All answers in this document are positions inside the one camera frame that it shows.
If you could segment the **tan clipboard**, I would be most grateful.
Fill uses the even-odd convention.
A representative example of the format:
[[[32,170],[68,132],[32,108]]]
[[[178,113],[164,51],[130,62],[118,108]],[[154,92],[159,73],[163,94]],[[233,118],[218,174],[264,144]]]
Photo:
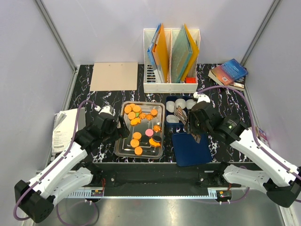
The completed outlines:
[[[94,63],[90,91],[137,90],[137,62]]]

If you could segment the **red small box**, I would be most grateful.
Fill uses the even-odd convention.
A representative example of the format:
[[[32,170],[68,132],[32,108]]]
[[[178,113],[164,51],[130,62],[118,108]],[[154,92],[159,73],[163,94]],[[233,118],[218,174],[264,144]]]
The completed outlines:
[[[185,83],[187,83],[187,84],[195,84],[195,83],[197,83],[197,79],[194,78],[194,77],[186,77]]]

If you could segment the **blue paperback book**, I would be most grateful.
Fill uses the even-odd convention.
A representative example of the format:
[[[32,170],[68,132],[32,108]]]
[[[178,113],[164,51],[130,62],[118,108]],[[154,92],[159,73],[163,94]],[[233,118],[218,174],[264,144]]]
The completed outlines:
[[[248,75],[248,71],[235,59],[231,59],[210,71],[214,73],[224,86],[228,86]]]

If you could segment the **purple box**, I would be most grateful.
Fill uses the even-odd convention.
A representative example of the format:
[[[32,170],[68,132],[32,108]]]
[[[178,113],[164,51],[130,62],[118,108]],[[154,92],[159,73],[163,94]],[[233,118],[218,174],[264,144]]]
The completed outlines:
[[[261,140],[267,147],[269,147],[269,142],[265,132],[260,129],[258,126],[255,126],[255,133],[259,140]]]

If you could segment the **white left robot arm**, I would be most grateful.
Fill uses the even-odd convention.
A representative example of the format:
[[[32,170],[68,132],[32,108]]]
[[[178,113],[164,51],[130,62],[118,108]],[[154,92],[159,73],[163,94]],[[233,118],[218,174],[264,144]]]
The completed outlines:
[[[42,172],[25,182],[20,180],[14,186],[16,205],[15,219],[20,208],[35,223],[45,220],[54,207],[65,197],[85,185],[100,184],[101,171],[91,163],[84,164],[75,173],[69,171],[103,142],[114,142],[129,136],[129,129],[122,116],[117,120],[107,112],[100,112],[89,125],[75,134],[68,148],[51,162]]]

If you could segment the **blue cookie tin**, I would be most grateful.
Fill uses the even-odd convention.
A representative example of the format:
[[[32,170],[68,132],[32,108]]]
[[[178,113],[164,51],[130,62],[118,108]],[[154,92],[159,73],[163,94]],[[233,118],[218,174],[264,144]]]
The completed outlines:
[[[167,96],[165,125],[173,129],[183,128],[188,118],[188,110],[196,103],[190,96]]]

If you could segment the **orange round cookie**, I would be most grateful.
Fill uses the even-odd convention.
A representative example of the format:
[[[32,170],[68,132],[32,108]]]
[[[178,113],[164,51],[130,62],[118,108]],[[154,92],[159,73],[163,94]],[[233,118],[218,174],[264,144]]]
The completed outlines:
[[[134,132],[133,133],[133,139],[135,140],[140,140],[142,137],[141,133],[140,132]]]
[[[132,140],[130,141],[130,145],[131,145],[132,148],[138,147],[139,144],[140,144],[139,140],[132,139]]]
[[[124,112],[125,112],[125,114],[129,114],[130,112],[132,112],[131,105],[126,105],[124,108]]]
[[[129,120],[133,120],[134,118],[136,118],[136,113],[133,112],[133,111],[129,112],[128,113],[128,118],[129,118]]]
[[[139,105],[135,105],[135,106],[133,107],[133,111],[134,111],[135,113],[141,113],[141,112],[142,112],[141,107],[140,107]]]
[[[135,155],[142,155],[143,149],[140,146],[138,146],[135,148],[134,152],[135,152]]]

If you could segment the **yellow folder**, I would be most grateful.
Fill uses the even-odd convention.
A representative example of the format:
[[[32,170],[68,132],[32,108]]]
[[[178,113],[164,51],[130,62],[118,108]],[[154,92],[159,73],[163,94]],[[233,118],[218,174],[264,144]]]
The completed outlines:
[[[191,33],[189,32],[188,30],[188,27],[186,24],[184,24],[184,28],[185,28],[185,31],[186,31],[186,36],[188,38],[188,41],[189,41],[189,59],[188,59],[188,62],[187,62],[187,65],[186,65],[186,68],[182,74],[182,77],[181,77],[181,82],[184,82],[184,80],[186,79],[187,75],[189,74],[193,64],[195,63],[198,55],[199,55],[199,48],[196,44],[196,42],[194,41],[194,39],[192,38],[192,35]]]

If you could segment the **teal folder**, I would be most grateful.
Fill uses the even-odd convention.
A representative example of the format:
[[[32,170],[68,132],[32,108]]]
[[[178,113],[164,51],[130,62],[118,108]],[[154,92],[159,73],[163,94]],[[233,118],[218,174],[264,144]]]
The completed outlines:
[[[189,59],[189,41],[184,24],[179,31],[172,48],[171,82],[179,83]]]

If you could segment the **lower paperback book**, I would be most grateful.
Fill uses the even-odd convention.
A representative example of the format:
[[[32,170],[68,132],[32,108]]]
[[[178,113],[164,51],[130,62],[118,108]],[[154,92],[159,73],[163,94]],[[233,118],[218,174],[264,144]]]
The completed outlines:
[[[209,71],[208,77],[212,79],[218,85],[224,86],[224,84],[218,80],[218,78],[214,75],[212,71]],[[228,85],[228,87],[234,88],[236,90],[244,91],[245,90],[245,77],[240,78],[239,80],[233,82],[232,84]]]

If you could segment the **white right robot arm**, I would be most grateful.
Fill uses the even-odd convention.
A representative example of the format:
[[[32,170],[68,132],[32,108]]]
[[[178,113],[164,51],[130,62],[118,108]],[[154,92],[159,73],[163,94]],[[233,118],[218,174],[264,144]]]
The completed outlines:
[[[261,142],[236,115],[222,117],[213,106],[201,101],[188,111],[185,125],[192,135],[209,134],[217,141],[239,150],[260,171],[242,169],[222,162],[208,180],[218,186],[240,184],[265,193],[275,204],[288,208],[301,192],[301,171]]]

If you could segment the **steel baking tray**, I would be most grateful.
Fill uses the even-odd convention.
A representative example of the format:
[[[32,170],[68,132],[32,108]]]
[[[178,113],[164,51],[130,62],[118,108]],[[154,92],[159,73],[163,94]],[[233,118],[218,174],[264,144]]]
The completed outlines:
[[[131,105],[132,109],[135,105],[139,105],[141,107],[142,112],[150,114],[152,109],[156,109],[158,114],[156,117],[153,117],[152,120],[141,119],[141,123],[136,126],[130,125],[130,121],[128,118],[128,114],[125,114],[124,108],[126,105]],[[136,118],[139,118],[140,113],[136,113]],[[125,123],[130,131],[128,138],[121,139],[115,142],[114,153],[119,157],[137,157],[137,158],[145,158],[145,159],[159,159],[163,154],[163,144],[164,144],[164,121],[165,121],[165,106],[162,103],[152,103],[152,102],[137,102],[137,101],[126,101],[123,103],[121,108],[121,116],[123,116]],[[154,131],[153,136],[160,136],[161,146],[153,147],[149,145],[141,145],[139,146],[143,149],[142,155],[135,155],[135,148],[132,148],[130,145],[130,141],[133,139],[134,132],[140,132],[141,135],[145,135],[145,131],[147,129],[152,129],[154,125],[161,126],[161,132],[156,133]]]

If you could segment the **orange star cookie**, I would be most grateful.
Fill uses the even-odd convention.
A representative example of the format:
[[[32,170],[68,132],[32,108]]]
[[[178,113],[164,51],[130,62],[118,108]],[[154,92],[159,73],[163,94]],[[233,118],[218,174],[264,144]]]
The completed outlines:
[[[134,118],[130,121],[130,125],[132,126],[136,126],[139,125],[141,123],[141,119],[140,118]]]

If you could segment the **blue tin lid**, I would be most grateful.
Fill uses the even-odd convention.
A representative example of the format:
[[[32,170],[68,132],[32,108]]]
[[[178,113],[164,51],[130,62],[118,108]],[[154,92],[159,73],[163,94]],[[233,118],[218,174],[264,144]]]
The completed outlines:
[[[172,135],[176,164],[180,167],[206,164],[212,161],[207,136],[201,135],[199,143],[191,134],[177,133]]]

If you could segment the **white file organizer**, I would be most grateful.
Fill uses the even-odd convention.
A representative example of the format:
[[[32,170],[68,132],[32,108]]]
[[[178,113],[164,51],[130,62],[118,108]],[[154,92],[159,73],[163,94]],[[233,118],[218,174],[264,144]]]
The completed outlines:
[[[188,78],[194,78],[194,83],[186,83],[185,81],[179,83],[173,83],[172,69],[174,64],[174,57],[172,56],[172,49],[180,29],[165,29],[167,52],[169,54],[169,71],[166,83],[158,83],[156,78],[158,76],[158,71],[152,69],[151,62],[148,58],[147,50],[151,44],[152,38],[155,34],[155,29],[144,29],[143,30],[143,56],[144,56],[144,78],[143,78],[143,88],[145,93],[194,93],[198,88],[198,78],[197,78],[197,60],[195,60],[192,65]]]

